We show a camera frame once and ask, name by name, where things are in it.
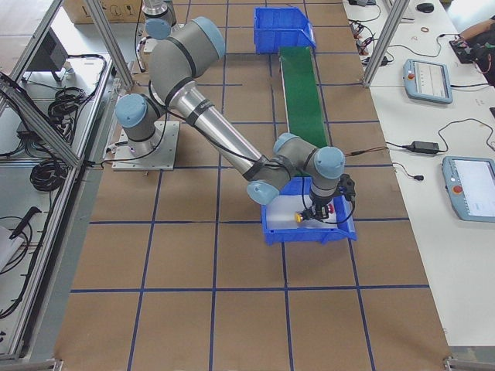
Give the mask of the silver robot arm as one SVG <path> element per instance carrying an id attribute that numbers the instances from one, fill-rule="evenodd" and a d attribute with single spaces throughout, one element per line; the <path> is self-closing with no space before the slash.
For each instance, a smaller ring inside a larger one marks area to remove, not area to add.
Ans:
<path id="1" fill-rule="evenodd" d="M 129 143 L 151 145 L 138 151 L 139 156 L 157 150 L 160 139 L 155 122 L 170 110 L 178 111 L 243 175 L 247 193 L 256 203 L 268 205 L 293 177 L 306 174 L 312 180 L 312 205 L 304 207 L 296 220 L 327 222 L 329 205 L 340 195 L 344 154 L 335 147 L 318 148 L 289 132 L 278 137 L 272 158 L 260 153 L 197 88 L 195 79 L 224 54 L 220 30 L 202 16 L 159 41 L 149 59 L 148 85 L 162 103 L 152 101 L 150 95 L 127 94 L 115 106 Z"/>
<path id="2" fill-rule="evenodd" d="M 173 0 L 143 0 L 141 10 L 145 20 L 162 19 L 170 26 L 176 25 Z"/>

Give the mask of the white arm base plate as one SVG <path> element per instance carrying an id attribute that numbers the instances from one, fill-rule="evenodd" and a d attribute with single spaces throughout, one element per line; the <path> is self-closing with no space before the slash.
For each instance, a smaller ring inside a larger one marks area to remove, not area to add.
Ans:
<path id="1" fill-rule="evenodd" d="M 114 154 L 112 169 L 115 171 L 172 171 L 175 166 L 179 139 L 178 121 L 156 121 L 155 133 L 148 141 L 128 140 L 121 129 L 119 145 Z"/>

